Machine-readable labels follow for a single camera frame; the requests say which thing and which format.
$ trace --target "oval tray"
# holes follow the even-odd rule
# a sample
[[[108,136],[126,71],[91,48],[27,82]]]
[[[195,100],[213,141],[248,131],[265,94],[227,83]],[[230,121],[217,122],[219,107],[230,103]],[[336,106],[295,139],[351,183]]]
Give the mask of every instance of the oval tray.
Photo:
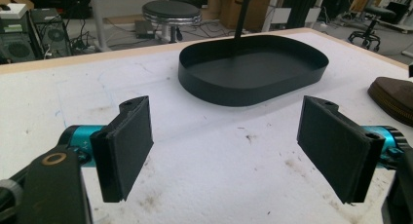
[[[317,82],[328,64],[323,53],[292,39],[272,35],[239,39],[183,49],[178,69],[182,87],[211,103],[248,106]]]

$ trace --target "stool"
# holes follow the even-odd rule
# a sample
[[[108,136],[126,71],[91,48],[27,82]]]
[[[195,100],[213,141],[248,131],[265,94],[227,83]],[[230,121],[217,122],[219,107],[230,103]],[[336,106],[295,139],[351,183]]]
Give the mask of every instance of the stool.
[[[374,47],[373,51],[378,52],[380,50],[380,37],[373,35],[373,28],[374,25],[378,22],[378,19],[380,17],[386,17],[386,18],[394,18],[395,17],[395,12],[384,9],[384,8],[378,8],[374,6],[366,7],[364,9],[365,12],[374,15],[373,20],[371,21],[370,25],[368,26],[367,30],[365,31],[354,31],[350,36],[349,36],[349,41],[353,43],[353,40],[356,37],[359,37],[363,39],[362,41],[362,46],[369,50],[371,43],[372,42],[377,42],[377,45]]]
[[[158,0],[146,3],[142,7],[142,13],[146,20],[170,26],[170,43],[176,42],[177,26],[201,21],[200,9],[191,4],[177,1]]]

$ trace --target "white table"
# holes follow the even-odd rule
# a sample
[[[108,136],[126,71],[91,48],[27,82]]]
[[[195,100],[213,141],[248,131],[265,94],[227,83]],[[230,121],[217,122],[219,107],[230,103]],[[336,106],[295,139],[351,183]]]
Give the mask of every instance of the white table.
[[[249,107],[187,93],[178,55],[190,43],[0,66],[0,178],[56,145],[71,125],[106,125],[118,104],[149,95],[155,144],[130,196],[101,200],[84,168],[95,223],[382,223],[394,173],[376,169],[363,204],[342,205],[296,142],[303,95],[325,98],[359,125],[411,128],[368,96],[378,76],[407,78],[405,65],[312,29],[273,34],[307,43],[330,60],[309,87]]]

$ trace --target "gray floor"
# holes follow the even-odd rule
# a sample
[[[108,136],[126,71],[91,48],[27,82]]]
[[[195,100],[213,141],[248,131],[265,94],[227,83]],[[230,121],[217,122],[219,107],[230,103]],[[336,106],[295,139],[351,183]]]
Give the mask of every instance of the gray floor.
[[[370,23],[369,20],[335,20],[328,24],[321,25],[321,22],[315,23],[313,29],[326,33],[332,37],[347,41],[349,35],[355,30],[364,30]],[[130,48],[147,47],[160,45],[159,40],[137,39],[134,34],[134,24],[110,24],[104,25],[104,31],[108,46],[113,51],[125,50]],[[155,29],[161,30],[161,26],[154,25]],[[193,26],[183,26],[180,28],[183,41],[194,41],[205,38],[223,37],[234,35],[233,29],[223,27],[219,20],[207,20]],[[78,41],[78,49],[76,54],[95,53],[94,43],[96,42],[96,33],[93,19],[79,20],[73,19],[67,26],[69,38],[73,41]],[[413,31],[402,33],[399,29],[388,27],[381,23],[376,25],[375,33],[382,38],[379,55],[389,57],[405,64],[410,64],[413,57],[405,56],[401,52],[409,50],[413,53]],[[355,39],[356,45],[361,44],[361,41]]]

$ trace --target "chair seat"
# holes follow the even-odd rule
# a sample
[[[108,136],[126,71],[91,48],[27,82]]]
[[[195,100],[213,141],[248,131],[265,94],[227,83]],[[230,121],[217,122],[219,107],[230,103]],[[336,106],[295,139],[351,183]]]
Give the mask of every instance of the chair seat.
[[[388,19],[392,19],[395,17],[395,12],[385,9],[385,8],[378,8],[374,6],[366,7],[364,9],[365,12],[379,16],[379,17],[384,17]]]
[[[168,0],[146,3],[142,13],[147,20],[167,25],[193,24],[201,20],[201,10],[197,7]]]

